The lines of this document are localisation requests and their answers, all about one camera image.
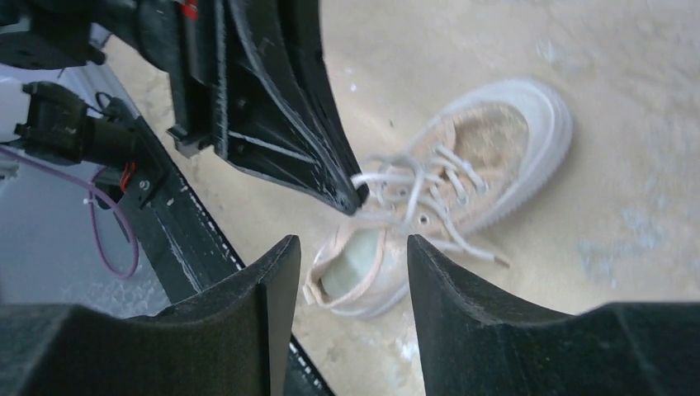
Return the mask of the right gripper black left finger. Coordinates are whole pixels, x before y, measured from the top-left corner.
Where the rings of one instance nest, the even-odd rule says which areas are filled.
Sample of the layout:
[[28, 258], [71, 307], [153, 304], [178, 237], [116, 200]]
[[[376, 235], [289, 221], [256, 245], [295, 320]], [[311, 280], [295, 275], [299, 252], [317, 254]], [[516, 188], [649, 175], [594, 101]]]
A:
[[154, 316], [80, 305], [1, 308], [4, 395], [280, 395], [300, 273], [289, 235]]

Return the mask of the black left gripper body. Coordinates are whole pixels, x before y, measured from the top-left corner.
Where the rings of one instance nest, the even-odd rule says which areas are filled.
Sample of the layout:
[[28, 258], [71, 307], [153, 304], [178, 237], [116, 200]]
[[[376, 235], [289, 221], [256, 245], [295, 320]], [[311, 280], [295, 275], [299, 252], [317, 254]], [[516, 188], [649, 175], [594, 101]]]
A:
[[100, 1], [98, 23], [168, 75], [176, 150], [212, 145], [215, 16], [219, 1]]

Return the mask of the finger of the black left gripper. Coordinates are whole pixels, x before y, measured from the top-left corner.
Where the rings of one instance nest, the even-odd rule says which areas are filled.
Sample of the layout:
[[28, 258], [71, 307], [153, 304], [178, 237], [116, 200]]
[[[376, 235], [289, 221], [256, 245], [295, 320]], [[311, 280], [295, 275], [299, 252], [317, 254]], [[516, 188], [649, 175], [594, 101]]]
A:
[[250, 176], [354, 214], [368, 189], [333, 98], [317, 1], [228, 1], [216, 153]]

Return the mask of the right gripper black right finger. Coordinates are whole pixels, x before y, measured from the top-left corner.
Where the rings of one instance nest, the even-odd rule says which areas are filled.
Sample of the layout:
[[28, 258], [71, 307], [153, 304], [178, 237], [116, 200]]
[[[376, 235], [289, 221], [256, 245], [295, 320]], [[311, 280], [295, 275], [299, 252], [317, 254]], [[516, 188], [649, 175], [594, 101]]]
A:
[[611, 303], [569, 315], [407, 241], [429, 395], [696, 395], [699, 306]]

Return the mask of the white shoelace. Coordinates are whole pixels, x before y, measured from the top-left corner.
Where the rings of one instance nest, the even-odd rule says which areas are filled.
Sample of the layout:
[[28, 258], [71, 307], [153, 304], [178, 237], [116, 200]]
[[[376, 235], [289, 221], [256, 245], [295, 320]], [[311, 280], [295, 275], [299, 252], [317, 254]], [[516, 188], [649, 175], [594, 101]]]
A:
[[490, 186], [471, 162], [457, 156], [443, 144], [431, 148], [432, 155], [420, 161], [403, 151], [393, 155], [371, 155], [378, 162], [374, 172], [351, 177], [355, 187], [368, 186], [379, 212], [360, 210], [357, 217], [394, 225], [400, 232], [420, 233], [444, 252], [466, 253], [507, 268], [510, 263], [488, 250], [469, 244], [457, 229], [454, 206], [465, 206], [482, 196]]

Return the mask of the beige canvas sneaker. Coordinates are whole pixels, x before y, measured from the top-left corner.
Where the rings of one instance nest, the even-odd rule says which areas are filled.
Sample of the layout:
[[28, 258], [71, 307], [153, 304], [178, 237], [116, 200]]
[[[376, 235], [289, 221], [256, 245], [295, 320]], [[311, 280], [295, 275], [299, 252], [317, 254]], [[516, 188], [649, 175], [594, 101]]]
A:
[[409, 290], [407, 238], [500, 263], [468, 237], [511, 214], [564, 160], [574, 122], [563, 96], [531, 78], [478, 87], [443, 107], [399, 152], [352, 180], [370, 190], [317, 252], [302, 292], [309, 304], [372, 318]]

